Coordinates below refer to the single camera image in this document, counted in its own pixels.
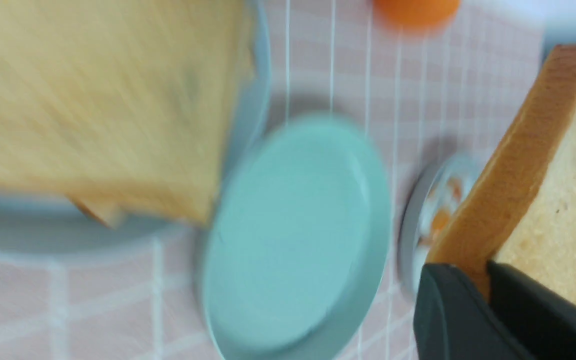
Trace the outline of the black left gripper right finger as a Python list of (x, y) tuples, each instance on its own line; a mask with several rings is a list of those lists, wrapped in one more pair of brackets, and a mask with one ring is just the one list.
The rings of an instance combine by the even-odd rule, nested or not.
[(490, 260), (490, 307), (537, 360), (576, 360), (576, 305), (509, 264)]

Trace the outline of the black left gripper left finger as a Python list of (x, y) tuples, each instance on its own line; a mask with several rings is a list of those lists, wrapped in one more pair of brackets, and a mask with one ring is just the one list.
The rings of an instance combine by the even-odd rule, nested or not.
[(532, 360), (470, 278), (449, 264), (423, 265), (413, 317), (420, 360)]

